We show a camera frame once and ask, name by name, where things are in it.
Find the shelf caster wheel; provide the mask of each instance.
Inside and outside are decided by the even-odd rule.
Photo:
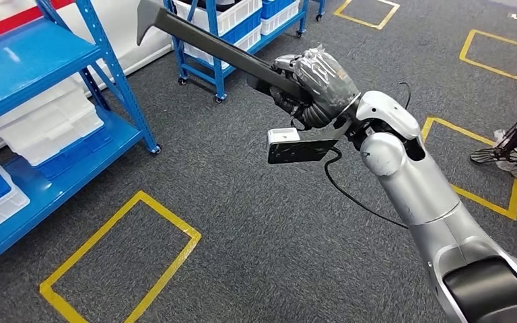
[[[160,146],[159,144],[156,146],[156,150],[151,152],[152,155],[159,155],[161,153],[162,153],[162,146]]]

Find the blue shelving unit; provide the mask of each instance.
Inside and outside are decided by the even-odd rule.
[[[75,0],[75,4],[95,44],[74,35],[49,0],[37,0],[43,18],[0,36],[0,116],[79,72],[96,100],[98,116],[112,140],[53,180],[47,180],[23,158],[5,166],[30,204],[0,225],[0,254],[140,140],[145,141],[150,152],[161,151],[90,0]],[[98,59],[106,62],[114,83],[96,64]],[[111,112],[87,66],[92,66],[114,92],[134,126]]]
[[[172,0],[164,0],[164,3],[168,10],[173,11],[172,8],[174,6]],[[197,2],[193,1],[190,12],[191,15],[195,10],[195,6],[197,6]],[[217,10],[215,8],[215,0],[206,0],[205,6],[207,11],[207,19],[209,20],[209,31],[214,35],[218,35],[219,32],[217,28]],[[302,8],[300,8],[299,12],[294,17],[290,18],[290,20],[285,22],[282,26],[278,27],[274,32],[271,32],[268,36],[261,35],[261,40],[259,40],[258,43],[251,47],[248,52],[250,54],[256,53],[298,21],[300,21],[300,25],[296,31],[296,35],[297,37],[301,37],[302,34],[306,32],[305,26],[307,10],[308,0],[302,0]],[[181,41],[176,37],[172,37],[172,41],[174,48],[176,48],[174,52],[179,72],[179,84],[184,85],[188,79],[188,73],[192,73],[193,75],[213,84],[216,88],[215,101],[217,103],[223,102],[223,100],[227,98],[227,94],[225,93],[225,77],[232,73],[235,68],[233,66],[229,66],[227,69],[222,69],[221,61],[216,57],[213,58],[213,64],[209,64],[204,60],[185,55],[182,50]],[[198,70],[196,67],[189,65],[189,63],[186,61],[186,56],[198,62],[200,65],[210,69],[212,71],[213,77],[209,76],[203,71]]]

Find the wire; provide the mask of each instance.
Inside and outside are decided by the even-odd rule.
[[[339,161],[341,158],[342,158],[342,152],[340,151],[340,149],[337,149],[336,147],[331,147],[330,148],[331,151],[334,151],[337,156],[328,160],[325,164],[324,164],[324,171],[326,172],[326,176],[328,177],[328,179],[330,180],[330,183],[332,183],[332,185],[337,189],[339,190],[342,194],[344,194],[347,198],[349,198],[350,200],[352,200],[355,204],[359,205],[362,209],[366,210],[367,212],[370,212],[371,214],[379,217],[380,219],[383,219],[391,224],[395,224],[397,225],[398,227],[402,227],[403,229],[407,229],[407,226],[406,225],[403,225],[399,222],[396,222],[396,221],[393,221],[391,219],[388,219],[386,217],[384,217],[383,215],[380,215],[376,212],[373,212],[372,210],[370,210],[367,206],[363,205],[361,202],[359,202],[358,200],[356,200],[353,196],[351,196],[350,194],[348,194],[346,191],[344,191],[340,186],[338,186],[338,184],[336,184],[336,182],[334,181],[334,179],[332,178],[332,176],[330,175],[330,172],[328,171],[328,166],[330,164],[333,164],[337,161]]]
[[[407,110],[407,107],[409,106],[409,102],[411,101],[411,87],[407,82],[399,82],[399,85],[405,84],[407,86],[407,92],[409,92],[409,95],[407,96],[407,102],[405,102],[405,110]]]

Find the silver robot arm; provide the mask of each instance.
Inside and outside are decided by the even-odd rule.
[[[306,128],[347,119],[333,138],[346,135],[379,180],[411,232],[427,282],[450,321],[517,322],[517,259],[467,211],[425,149],[415,118],[382,92],[360,94],[322,48],[279,57],[273,66],[312,94],[313,111],[302,113],[300,119]],[[313,148],[320,150],[323,141],[315,142]],[[269,162],[276,159],[272,153],[281,155],[277,162],[295,162],[302,160],[292,160],[286,150],[298,154],[306,150],[300,143],[311,142],[269,143]],[[281,147],[272,149],[273,145]],[[320,155],[309,160],[319,160]]]
[[[155,26],[247,72],[249,85],[274,99],[304,130],[336,130],[301,140],[295,128],[269,132],[269,163],[321,160],[344,135],[387,192],[419,248],[426,277],[453,322],[517,322],[517,259],[471,217],[431,158],[417,121],[381,92],[365,94],[323,48],[272,65],[141,0],[138,44]]]
[[[366,131],[361,158],[409,228],[432,293],[449,319],[517,322],[517,259],[467,211],[423,146],[417,121],[376,91],[361,97],[355,115],[393,130]]]

